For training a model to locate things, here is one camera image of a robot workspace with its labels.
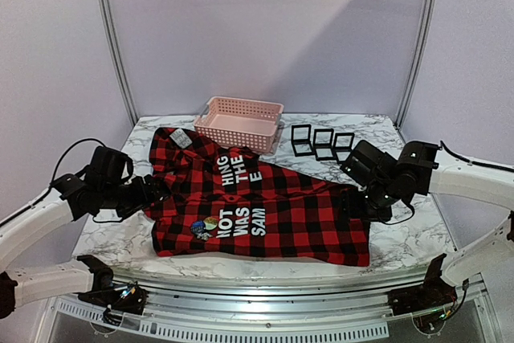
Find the red black plaid shirt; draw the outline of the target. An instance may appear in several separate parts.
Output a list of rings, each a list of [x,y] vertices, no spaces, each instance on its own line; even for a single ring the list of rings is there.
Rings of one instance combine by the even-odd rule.
[[[221,252],[369,265],[369,224],[356,186],[261,161],[246,147],[225,149],[187,129],[157,129],[149,162],[170,191],[146,211],[160,257]],[[203,241],[190,226],[208,217],[218,226]]]

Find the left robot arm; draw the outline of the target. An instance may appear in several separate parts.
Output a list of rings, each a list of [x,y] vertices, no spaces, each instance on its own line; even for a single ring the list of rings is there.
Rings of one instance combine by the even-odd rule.
[[[133,173],[133,160],[99,145],[88,165],[74,174],[52,177],[35,200],[1,221],[1,316],[23,305],[76,294],[104,308],[102,319],[120,323],[123,312],[141,315],[148,293],[138,283],[114,284],[113,271],[93,255],[79,255],[49,267],[11,268],[28,248],[53,231],[102,210],[112,210],[121,223],[169,197],[164,182]]]

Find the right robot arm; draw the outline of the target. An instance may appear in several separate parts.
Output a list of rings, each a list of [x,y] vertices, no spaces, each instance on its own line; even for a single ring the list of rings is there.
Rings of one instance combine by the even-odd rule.
[[[375,214],[398,201],[409,206],[416,194],[459,196],[513,210],[511,166],[460,156],[444,143],[410,141],[393,157],[368,141],[359,141],[341,170],[364,187],[366,203]],[[476,241],[434,259],[430,265],[435,276],[416,288],[415,300],[431,308],[446,295],[446,284],[455,287],[512,256],[513,217],[509,215]]]

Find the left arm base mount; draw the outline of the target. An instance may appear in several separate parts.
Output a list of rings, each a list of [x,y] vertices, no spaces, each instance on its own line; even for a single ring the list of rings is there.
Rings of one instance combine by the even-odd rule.
[[[89,292],[79,293],[78,299],[103,307],[101,320],[107,325],[119,327],[125,313],[141,316],[147,304],[149,292],[137,281],[114,284],[104,281]]]

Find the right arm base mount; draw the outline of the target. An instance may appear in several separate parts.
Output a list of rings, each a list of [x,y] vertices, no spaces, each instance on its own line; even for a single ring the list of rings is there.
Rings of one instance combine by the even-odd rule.
[[[450,320],[463,306],[469,289],[469,279],[462,282],[463,294],[458,298],[455,286],[440,277],[426,277],[421,284],[387,292],[388,305],[395,316],[430,311],[413,319],[414,326],[423,331]]]

